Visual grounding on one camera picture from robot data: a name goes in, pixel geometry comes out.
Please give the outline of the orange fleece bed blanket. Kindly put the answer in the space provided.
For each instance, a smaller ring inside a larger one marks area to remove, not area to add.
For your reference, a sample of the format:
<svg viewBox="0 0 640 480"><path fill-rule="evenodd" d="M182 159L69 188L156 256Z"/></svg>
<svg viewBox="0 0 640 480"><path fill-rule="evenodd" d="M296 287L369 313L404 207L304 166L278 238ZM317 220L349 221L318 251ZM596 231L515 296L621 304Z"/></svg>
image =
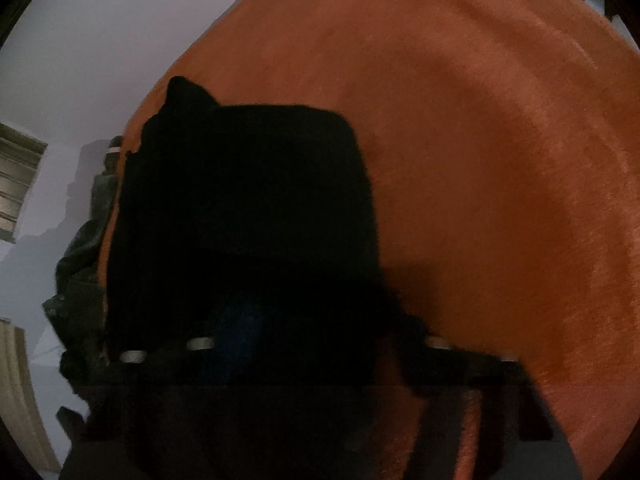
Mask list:
<svg viewBox="0 0 640 480"><path fill-rule="evenodd" d="M519 362L581 479L639 418L639 55L582 0L241 0L181 76L224 105L341 115L367 170L390 344L377 479L405 479L427 400L401 341Z"/></svg>

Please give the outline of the dark striped sock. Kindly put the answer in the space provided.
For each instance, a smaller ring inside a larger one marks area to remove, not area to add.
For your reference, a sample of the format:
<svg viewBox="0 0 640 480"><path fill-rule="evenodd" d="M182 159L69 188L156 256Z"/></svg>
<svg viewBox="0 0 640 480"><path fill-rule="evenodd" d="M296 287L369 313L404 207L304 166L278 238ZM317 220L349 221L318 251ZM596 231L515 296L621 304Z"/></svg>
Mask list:
<svg viewBox="0 0 640 480"><path fill-rule="evenodd" d="M123 136L111 138L103 159L103 174L114 174L116 172L120 152L122 151L122 142L124 142Z"/></svg>

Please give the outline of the beige curtain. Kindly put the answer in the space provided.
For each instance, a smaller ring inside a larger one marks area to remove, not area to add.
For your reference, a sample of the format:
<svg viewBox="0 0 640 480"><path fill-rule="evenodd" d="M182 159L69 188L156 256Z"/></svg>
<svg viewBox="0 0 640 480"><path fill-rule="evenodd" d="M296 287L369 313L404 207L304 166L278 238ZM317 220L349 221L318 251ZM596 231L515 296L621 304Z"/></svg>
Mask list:
<svg viewBox="0 0 640 480"><path fill-rule="evenodd" d="M38 474L60 473L32 386L25 332L7 318L1 319L1 419Z"/></svg>

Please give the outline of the black sweatshirt with white logo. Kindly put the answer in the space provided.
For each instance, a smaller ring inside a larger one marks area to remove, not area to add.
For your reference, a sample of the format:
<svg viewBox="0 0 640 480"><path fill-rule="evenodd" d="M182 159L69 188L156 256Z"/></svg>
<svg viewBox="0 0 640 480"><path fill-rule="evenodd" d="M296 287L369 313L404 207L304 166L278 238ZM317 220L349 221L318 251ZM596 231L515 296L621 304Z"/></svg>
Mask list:
<svg viewBox="0 0 640 480"><path fill-rule="evenodd" d="M378 263L354 130L224 105L181 76L125 164L106 277L110 359L66 479L376 479L385 369L410 324ZM192 366L113 337L213 335Z"/></svg>

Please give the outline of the barred window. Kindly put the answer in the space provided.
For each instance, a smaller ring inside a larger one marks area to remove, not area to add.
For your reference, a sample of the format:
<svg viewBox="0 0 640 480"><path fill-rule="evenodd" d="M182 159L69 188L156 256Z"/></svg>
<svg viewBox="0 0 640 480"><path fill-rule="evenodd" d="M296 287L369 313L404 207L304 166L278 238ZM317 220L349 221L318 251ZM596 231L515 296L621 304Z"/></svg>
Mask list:
<svg viewBox="0 0 640 480"><path fill-rule="evenodd" d="M47 144L5 124L0 127L0 230L13 243L25 200Z"/></svg>

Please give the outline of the grey-green fleece garment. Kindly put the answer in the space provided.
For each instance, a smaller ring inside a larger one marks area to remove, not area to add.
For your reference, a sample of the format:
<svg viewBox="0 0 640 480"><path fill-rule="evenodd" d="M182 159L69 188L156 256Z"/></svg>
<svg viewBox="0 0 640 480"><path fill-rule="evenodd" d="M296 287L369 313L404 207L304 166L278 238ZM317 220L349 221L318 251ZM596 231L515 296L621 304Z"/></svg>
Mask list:
<svg viewBox="0 0 640 480"><path fill-rule="evenodd" d="M94 177L89 219L56 265L55 295L42 304L56 336L75 358L96 360L103 352L104 289L99 283L99 262L117 188L114 174Z"/></svg>

